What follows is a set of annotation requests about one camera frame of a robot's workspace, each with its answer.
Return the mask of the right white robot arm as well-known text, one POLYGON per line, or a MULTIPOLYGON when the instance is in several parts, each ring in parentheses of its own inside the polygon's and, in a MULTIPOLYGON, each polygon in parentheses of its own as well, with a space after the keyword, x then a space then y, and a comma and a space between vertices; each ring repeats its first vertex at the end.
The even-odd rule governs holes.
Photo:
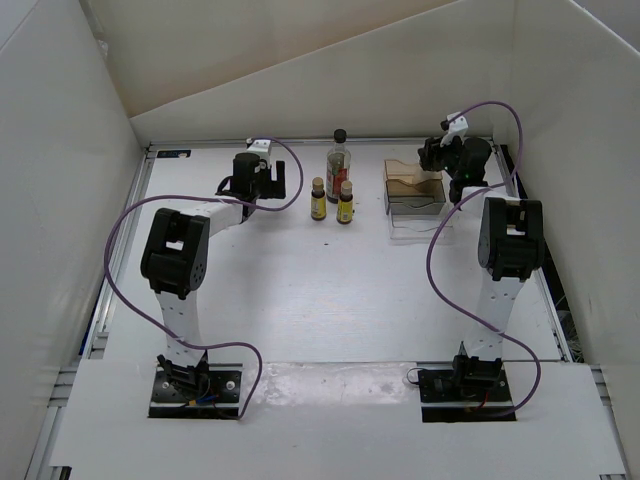
POLYGON ((503 340, 515 300, 544 258, 543 206, 491 189, 484 180, 492 149, 481 138, 456 135, 425 140, 418 149, 425 172, 450 177, 449 199, 481 219, 477 258, 481 289, 473 316, 480 320, 465 334, 459 355, 479 361, 502 358, 503 340))

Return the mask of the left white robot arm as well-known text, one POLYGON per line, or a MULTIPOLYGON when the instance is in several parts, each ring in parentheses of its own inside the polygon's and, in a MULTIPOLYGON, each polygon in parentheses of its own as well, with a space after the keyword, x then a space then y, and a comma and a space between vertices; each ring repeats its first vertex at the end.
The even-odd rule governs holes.
POLYGON ((208 265, 209 240, 217 233, 244 223, 259 199, 286 196, 285 163, 271 161, 271 142, 257 140, 233 159, 229 188, 216 193, 214 202, 186 210, 156 211, 141 261, 142 276, 149 281, 161 307, 167 335, 162 367, 181 369, 175 388, 188 400, 206 395, 210 377, 198 366, 207 362, 202 344, 197 289, 208 265))

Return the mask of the tall clear chili bottle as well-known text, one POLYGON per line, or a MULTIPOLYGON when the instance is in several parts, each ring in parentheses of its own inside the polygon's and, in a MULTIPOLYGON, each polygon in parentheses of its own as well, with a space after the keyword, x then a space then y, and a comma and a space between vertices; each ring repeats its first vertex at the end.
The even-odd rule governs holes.
POLYGON ((336 129, 333 133, 333 145, 326 157, 326 194, 327 200, 337 203, 341 185, 349 179, 351 153, 346 147, 347 132, 336 129))

